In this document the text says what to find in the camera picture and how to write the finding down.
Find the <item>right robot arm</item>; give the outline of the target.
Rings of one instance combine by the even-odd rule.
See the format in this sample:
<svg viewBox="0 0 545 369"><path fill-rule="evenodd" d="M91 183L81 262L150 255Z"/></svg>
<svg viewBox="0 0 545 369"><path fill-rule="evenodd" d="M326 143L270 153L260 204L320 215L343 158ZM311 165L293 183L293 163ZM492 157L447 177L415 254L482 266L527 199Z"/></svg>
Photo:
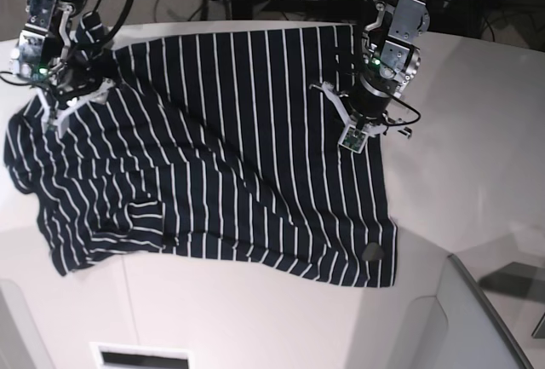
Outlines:
<svg viewBox="0 0 545 369"><path fill-rule="evenodd" d="M125 0L116 24L99 38L72 37L72 21L87 0L27 0L26 23L14 46L9 71L16 85L37 90L42 128L64 135L71 117L90 102L103 103L115 80L102 60L134 0Z"/></svg>

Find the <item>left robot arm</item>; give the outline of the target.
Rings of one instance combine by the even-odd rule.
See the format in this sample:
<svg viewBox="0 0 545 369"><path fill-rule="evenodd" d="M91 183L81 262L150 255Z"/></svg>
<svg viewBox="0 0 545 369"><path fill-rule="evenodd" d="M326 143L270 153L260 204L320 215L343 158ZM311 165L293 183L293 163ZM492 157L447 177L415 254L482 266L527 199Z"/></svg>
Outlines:
<svg viewBox="0 0 545 369"><path fill-rule="evenodd" d="M403 93L421 65L421 51L414 41L431 21L427 1L364 0L364 15L353 34L353 87L346 93L328 82L316 87L344 124L340 147L361 153L370 139L390 129L412 135L412 122L391 118L387 108L393 101L407 105Z"/></svg>

